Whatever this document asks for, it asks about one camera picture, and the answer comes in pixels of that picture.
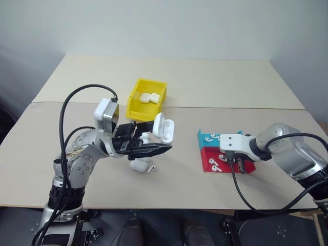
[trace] red tray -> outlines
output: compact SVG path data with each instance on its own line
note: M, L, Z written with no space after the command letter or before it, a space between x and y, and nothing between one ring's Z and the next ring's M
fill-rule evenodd
M203 165L203 171L206 173L220 173L220 172L213 172L212 165L209 163L209 159L213 158L216 163L218 163L219 168L222 170L223 173L231 173L230 165L225 161L219 159L219 155L224 154L220 151L218 147L203 147L200 151L201 155L201 162ZM256 170L255 165L253 162L249 160L244 161L244 168L247 173L251 173ZM235 173L240 173L238 170L238 165L234 165Z

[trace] white earbud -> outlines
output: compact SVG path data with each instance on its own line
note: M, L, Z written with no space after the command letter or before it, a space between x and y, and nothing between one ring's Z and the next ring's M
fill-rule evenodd
M213 172L216 172L216 171L222 172L222 170L219 167L217 167L216 165L212 166L212 171Z
M213 139L210 139L209 137L205 137L205 142L212 142Z
M216 161L215 161L213 158L209 159L209 163L212 164L212 165L214 164L214 165L216 165L217 167L219 166L219 164L216 163Z

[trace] robotic arm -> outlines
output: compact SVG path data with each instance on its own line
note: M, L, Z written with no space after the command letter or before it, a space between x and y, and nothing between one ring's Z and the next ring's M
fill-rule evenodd
M64 190L60 155L54 161L55 175L40 228L49 221L59 202L61 192L64 192L62 203L65 207L48 228L41 245L85 245L89 242L81 241L84 238L81 237L83 222L79 217L83 209L82 199L85 186L99 159L121 158L127 155L129 160L134 160L162 154L172 147L164 143L143 144L143 141L139 139L143 132L153 131L154 121L139 124L132 121L116 127L118 107L118 103L103 98L94 113L96 129L83 132L70 147L66 148L70 186ZM156 122L157 132L163 130L161 123Z
M244 159L261 161L272 158L278 166L304 188L308 188L319 181L327 180L328 162L304 142L303 136L283 138L271 142L271 139L292 133L299 133L299 131L283 123L275 123L257 136L221 134L220 149L223 152L233 151L238 162L243 162ZM325 182L317 186L309 193L318 207L327 213L328 183Z

